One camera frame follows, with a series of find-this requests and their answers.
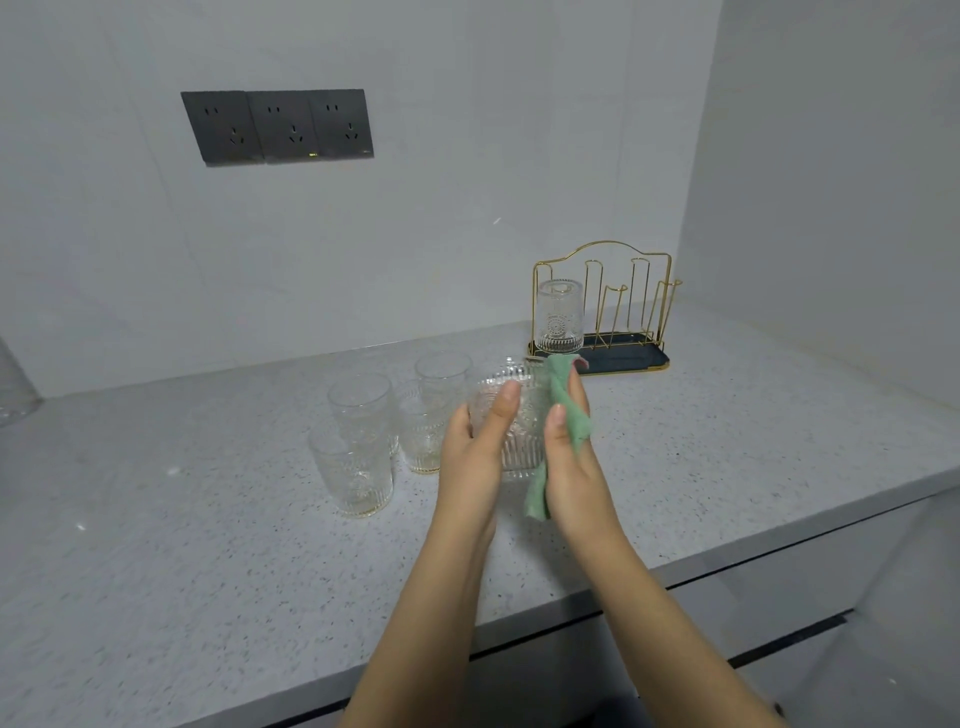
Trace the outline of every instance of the black tray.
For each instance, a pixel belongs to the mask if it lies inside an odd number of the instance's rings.
[[[615,333],[611,342],[609,333],[600,334],[603,341],[597,340],[597,334],[589,333],[584,337],[584,346],[578,354],[589,362],[590,368],[582,372],[587,375],[611,375],[616,372],[655,372],[670,366],[670,359],[663,350],[643,333]],[[527,344],[527,351],[533,356],[548,356],[537,349],[534,342]]]

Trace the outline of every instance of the countertop edge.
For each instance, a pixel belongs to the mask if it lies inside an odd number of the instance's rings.
[[[878,516],[924,498],[960,486],[960,468],[952,468],[896,488],[831,508],[795,522],[785,523],[762,533],[723,544],[703,553],[653,569],[667,589],[703,578],[772,551],[792,546],[853,523]],[[590,591],[579,592],[543,604],[519,614],[479,625],[474,631],[470,654],[534,639],[538,633],[562,628],[567,622],[582,619],[599,610]],[[244,705],[183,723],[180,728],[271,728],[277,723],[294,726],[299,716],[307,720],[333,712],[356,687],[364,666],[352,667],[334,675],[275,692]]]

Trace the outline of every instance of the fingernail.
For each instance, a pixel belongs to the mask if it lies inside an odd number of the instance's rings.
[[[554,404],[550,407],[550,424],[563,425],[566,422],[566,407],[562,404]]]
[[[520,399],[520,383],[516,381],[516,379],[506,381],[501,391],[506,401],[517,401]]]

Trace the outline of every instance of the countertop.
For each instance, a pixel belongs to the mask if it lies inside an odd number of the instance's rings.
[[[372,518],[334,515],[305,444],[325,388],[410,378],[441,348],[490,365],[528,330],[75,395],[0,430],[0,723],[255,728],[348,695],[436,476],[401,472]],[[686,302],[666,351],[665,372],[586,379],[620,519],[661,578],[960,483],[960,412]],[[553,524],[520,516],[517,487],[499,509],[475,645],[583,608]]]

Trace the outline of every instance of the power socket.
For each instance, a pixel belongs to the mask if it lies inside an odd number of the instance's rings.
[[[184,91],[180,98],[207,165],[263,161],[244,91]]]
[[[373,156],[373,137],[362,88],[307,91],[320,156],[349,159]]]
[[[247,101],[267,161],[319,155],[307,92],[250,91]]]

